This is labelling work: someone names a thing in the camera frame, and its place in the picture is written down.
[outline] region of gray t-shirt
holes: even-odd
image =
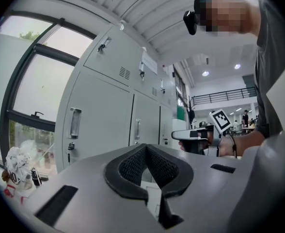
[[[254,79],[259,116],[255,129],[267,138],[283,129],[267,92],[285,70],[285,19],[272,0],[259,0],[259,6],[261,27]]]

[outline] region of ceiling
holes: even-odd
[[[223,111],[226,113],[227,116],[230,116],[230,113],[234,112],[235,115],[242,115],[244,114],[245,110],[250,111],[251,110],[251,105],[250,104],[242,104],[242,105],[237,105],[237,106],[230,106],[230,107],[223,107],[223,108],[216,108],[213,109],[214,111],[217,111],[219,109],[223,109]],[[201,117],[207,117],[209,115],[209,113],[212,110],[200,110],[200,111],[195,111],[195,117],[196,118],[201,118]]]
[[[192,76],[194,83],[253,71],[254,36],[222,34],[215,37],[200,29],[195,36],[189,35],[182,17],[186,10],[193,10],[194,0],[90,1],[124,20],[146,39],[158,54],[160,66],[183,61],[190,70],[187,76]],[[208,65],[197,61],[201,54],[208,56]],[[237,63],[242,66],[240,70],[234,70]],[[210,75],[204,78],[205,70]]]

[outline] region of person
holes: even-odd
[[[282,130],[266,94],[285,69],[285,19],[272,0],[195,0],[194,10],[198,25],[207,32],[250,33],[257,40],[254,82],[259,116],[255,130],[234,136],[237,155],[242,156]],[[220,156],[233,155],[229,137],[223,137],[219,147]]]
[[[233,123],[233,130],[236,131],[236,128],[238,127],[238,121],[235,120]]]
[[[243,120],[243,126],[245,128],[248,128],[248,111],[247,110],[244,111],[244,115],[243,115],[242,120]]]

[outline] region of railing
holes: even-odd
[[[255,87],[231,90],[231,91],[223,91],[217,92],[207,95],[194,96],[193,101],[194,104],[203,104],[203,103],[215,103],[221,101],[229,101],[234,99],[244,99],[250,97],[256,97],[257,93],[255,91]]]

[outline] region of person in background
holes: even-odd
[[[238,127],[238,121],[235,120],[233,123],[233,130],[236,131],[236,128]]]
[[[272,0],[194,0],[194,10],[198,25],[207,32],[250,33],[257,40],[254,83],[259,116],[254,131],[234,137],[237,155],[242,156],[283,130],[267,92],[285,70],[285,19]],[[220,156],[234,155],[232,140],[223,137],[219,150]]]
[[[243,126],[245,128],[248,128],[248,115],[247,114],[248,114],[248,111],[245,110],[244,115],[243,115]]]

